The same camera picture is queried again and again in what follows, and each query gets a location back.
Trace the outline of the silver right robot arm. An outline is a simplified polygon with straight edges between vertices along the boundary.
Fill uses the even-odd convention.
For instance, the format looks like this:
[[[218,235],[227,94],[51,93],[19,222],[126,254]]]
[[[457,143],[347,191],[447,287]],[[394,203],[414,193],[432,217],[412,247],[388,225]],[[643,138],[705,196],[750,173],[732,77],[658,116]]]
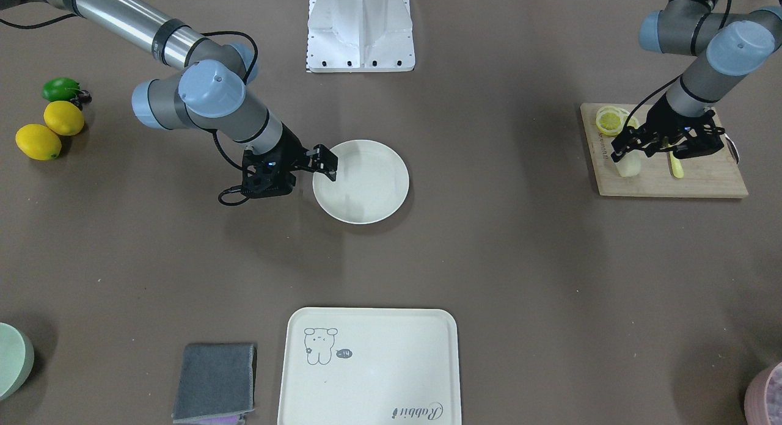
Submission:
[[[42,2],[67,16],[87,19],[151,53],[178,71],[140,83],[131,104],[149,128],[192,128],[216,136],[224,133],[243,147],[236,165],[242,180],[218,195],[240,194],[242,201],[290,194],[295,171],[321,173],[335,181],[338,157],[328,147],[302,146],[290,129],[249,91],[256,76],[256,43],[221,45],[211,33],[196,32],[141,0],[2,0],[9,9]]]

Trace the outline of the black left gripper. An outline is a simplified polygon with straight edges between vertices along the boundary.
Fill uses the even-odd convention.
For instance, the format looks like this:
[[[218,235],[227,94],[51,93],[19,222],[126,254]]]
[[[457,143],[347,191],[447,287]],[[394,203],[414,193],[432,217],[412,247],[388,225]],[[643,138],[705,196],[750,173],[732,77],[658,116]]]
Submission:
[[[676,113],[667,99],[657,100],[639,128],[626,126],[612,141],[611,159],[620,163],[629,152],[639,150],[648,158],[667,153],[678,159],[706,157],[725,147],[725,129],[715,124],[715,111],[705,110],[690,118]]]

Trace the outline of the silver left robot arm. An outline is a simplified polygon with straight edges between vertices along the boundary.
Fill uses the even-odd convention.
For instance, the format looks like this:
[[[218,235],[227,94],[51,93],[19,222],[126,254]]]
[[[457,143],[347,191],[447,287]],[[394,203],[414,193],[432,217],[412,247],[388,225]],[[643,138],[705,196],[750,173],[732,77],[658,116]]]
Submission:
[[[713,107],[780,49],[780,6],[746,14],[715,13],[718,0],[668,0],[643,20],[638,41],[656,53],[693,57],[679,76],[662,86],[642,125],[624,125],[612,141],[611,159],[633,151],[651,157],[706,157],[723,149],[725,130]]]

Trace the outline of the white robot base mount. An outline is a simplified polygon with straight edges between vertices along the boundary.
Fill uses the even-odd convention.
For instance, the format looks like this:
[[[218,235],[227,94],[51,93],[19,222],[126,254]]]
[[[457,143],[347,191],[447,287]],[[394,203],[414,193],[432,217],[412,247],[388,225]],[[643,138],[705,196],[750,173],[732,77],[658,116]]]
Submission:
[[[305,69],[391,73],[416,65],[410,0],[308,0]]]

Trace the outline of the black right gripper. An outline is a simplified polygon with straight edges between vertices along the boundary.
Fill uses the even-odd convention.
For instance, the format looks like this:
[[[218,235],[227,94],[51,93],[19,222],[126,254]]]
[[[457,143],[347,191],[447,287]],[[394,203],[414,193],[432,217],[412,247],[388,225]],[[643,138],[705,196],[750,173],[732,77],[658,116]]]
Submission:
[[[308,150],[289,128],[284,127],[281,139],[268,152],[254,153],[249,148],[243,151],[242,194],[248,198],[290,194],[296,185],[296,177],[291,173],[308,166],[313,173],[336,181],[338,157],[323,144]]]

